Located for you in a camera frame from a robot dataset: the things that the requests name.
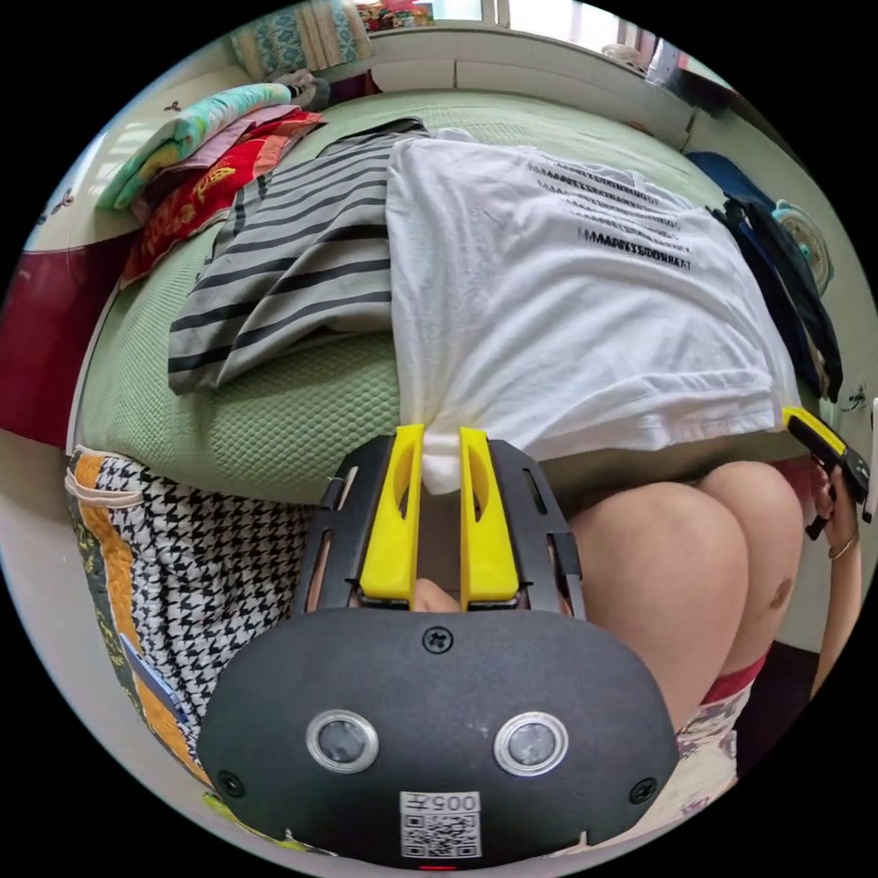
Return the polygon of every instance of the patterned quilt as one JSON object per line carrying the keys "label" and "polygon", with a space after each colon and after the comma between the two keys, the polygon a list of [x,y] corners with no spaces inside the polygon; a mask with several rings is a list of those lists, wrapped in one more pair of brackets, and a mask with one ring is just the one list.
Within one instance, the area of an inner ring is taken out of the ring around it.
{"label": "patterned quilt", "polygon": [[206,493],[79,449],[65,487],[98,625],[150,731],[202,783],[217,677],[289,616],[312,508]]}

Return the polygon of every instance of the curtain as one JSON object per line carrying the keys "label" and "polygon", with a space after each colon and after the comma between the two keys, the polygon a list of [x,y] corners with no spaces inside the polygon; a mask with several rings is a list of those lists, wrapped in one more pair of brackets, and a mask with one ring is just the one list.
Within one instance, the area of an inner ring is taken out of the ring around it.
{"label": "curtain", "polygon": [[230,39],[254,80],[302,68],[319,73],[372,56],[355,0],[297,3],[252,21]]}

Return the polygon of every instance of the human hand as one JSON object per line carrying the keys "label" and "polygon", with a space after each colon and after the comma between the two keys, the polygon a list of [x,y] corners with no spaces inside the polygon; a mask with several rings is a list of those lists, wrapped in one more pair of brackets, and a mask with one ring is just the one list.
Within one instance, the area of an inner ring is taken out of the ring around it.
{"label": "human hand", "polygon": [[823,532],[830,552],[840,552],[859,532],[857,507],[844,481],[841,468],[836,466],[831,476],[819,464],[811,469],[811,496],[814,509],[826,520]]}

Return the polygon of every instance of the gray and black striped fabric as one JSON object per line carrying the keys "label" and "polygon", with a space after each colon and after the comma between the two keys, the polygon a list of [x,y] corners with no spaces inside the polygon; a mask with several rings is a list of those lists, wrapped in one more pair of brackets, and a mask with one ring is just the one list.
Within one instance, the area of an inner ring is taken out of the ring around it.
{"label": "gray and black striped fabric", "polygon": [[168,383],[216,390],[293,347],[391,327],[387,167],[396,119],[275,168],[235,199],[213,254],[171,325]]}

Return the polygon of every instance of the bed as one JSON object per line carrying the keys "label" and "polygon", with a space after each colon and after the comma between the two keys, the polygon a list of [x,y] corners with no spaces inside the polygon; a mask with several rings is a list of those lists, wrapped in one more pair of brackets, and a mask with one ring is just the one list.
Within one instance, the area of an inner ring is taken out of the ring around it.
{"label": "bed", "polygon": [[[630,168],[695,203],[720,207],[721,190],[683,155],[623,124],[537,99],[466,92],[383,94],[341,104],[284,164],[391,119],[417,115],[431,128],[478,141],[534,145],[562,158]],[[145,281],[118,294],[86,373],[76,438],[126,455],[177,482],[240,497],[312,504],[344,455],[399,424],[399,387],[389,333],[345,338],[263,364],[211,394],[177,397],[167,385],[170,324],[219,233],[179,246]],[[817,401],[800,387],[803,403]],[[562,502],[586,489],[698,477],[734,459],[801,454],[787,434],[748,434],[660,452],[607,450],[547,461]]]}

